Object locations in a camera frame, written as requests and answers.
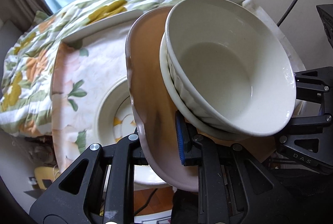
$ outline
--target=bolt head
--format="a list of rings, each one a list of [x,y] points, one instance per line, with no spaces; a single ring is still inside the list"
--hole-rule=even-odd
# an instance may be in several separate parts
[[[204,139],[204,137],[203,137],[202,135],[195,135],[193,138],[194,138],[194,140],[196,140],[196,141],[201,141],[201,140]]]
[[[241,144],[234,144],[232,149],[236,152],[240,152],[243,149],[243,146]]]
[[[128,136],[128,139],[132,140],[132,141],[137,140],[138,138],[139,138],[139,136],[137,134],[131,134],[131,135]]]
[[[281,136],[280,137],[280,142],[281,143],[285,143],[287,141],[287,137],[286,136]]]
[[[92,151],[96,151],[99,149],[99,144],[98,143],[93,143],[89,146],[89,148],[92,150]]]

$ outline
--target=orange flower pattern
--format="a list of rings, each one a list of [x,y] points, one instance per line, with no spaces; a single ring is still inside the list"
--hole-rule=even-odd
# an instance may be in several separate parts
[[[29,136],[32,138],[39,137],[42,135],[37,129],[34,120],[29,121],[28,123],[22,123],[19,126],[19,131],[25,134],[29,134]]]
[[[27,66],[27,78],[30,82],[33,82],[36,76],[39,76],[42,71],[45,70],[47,66],[47,57],[46,57],[46,50],[42,50],[38,58],[28,58],[26,62]]]
[[[40,23],[38,25],[38,30],[40,33],[43,33],[56,19],[56,16],[53,15],[52,17],[50,17],[49,19],[47,19],[46,21]]]

